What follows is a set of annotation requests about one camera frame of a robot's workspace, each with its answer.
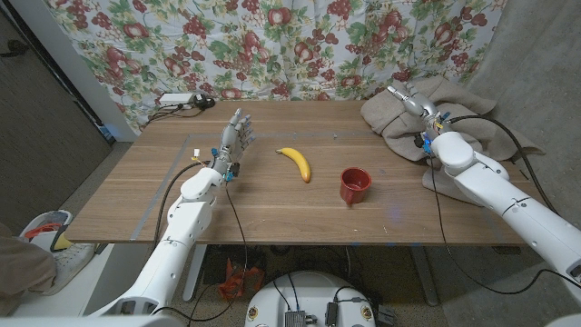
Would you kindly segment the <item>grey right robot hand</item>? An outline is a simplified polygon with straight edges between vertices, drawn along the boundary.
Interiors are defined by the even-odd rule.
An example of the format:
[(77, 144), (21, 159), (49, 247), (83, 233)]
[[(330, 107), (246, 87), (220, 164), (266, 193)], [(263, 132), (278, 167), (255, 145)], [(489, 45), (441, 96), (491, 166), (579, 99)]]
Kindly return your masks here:
[(403, 103), (405, 110), (409, 114), (418, 116), (421, 119), (430, 140), (434, 140), (441, 134), (452, 132), (450, 123), (413, 83), (406, 82), (405, 89), (406, 92), (401, 92), (393, 85), (387, 88), (394, 97)]

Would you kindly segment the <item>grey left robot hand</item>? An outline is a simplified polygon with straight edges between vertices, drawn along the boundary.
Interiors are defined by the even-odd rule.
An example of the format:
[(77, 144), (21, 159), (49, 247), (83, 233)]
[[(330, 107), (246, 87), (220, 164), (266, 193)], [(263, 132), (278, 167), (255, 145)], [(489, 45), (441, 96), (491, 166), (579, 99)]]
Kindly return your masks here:
[(221, 144), (210, 167), (218, 173), (226, 174), (240, 161), (244, 150), (253, 140), (251, 116), (244, 115), (242, 109), (238, 108), (222, 131)]

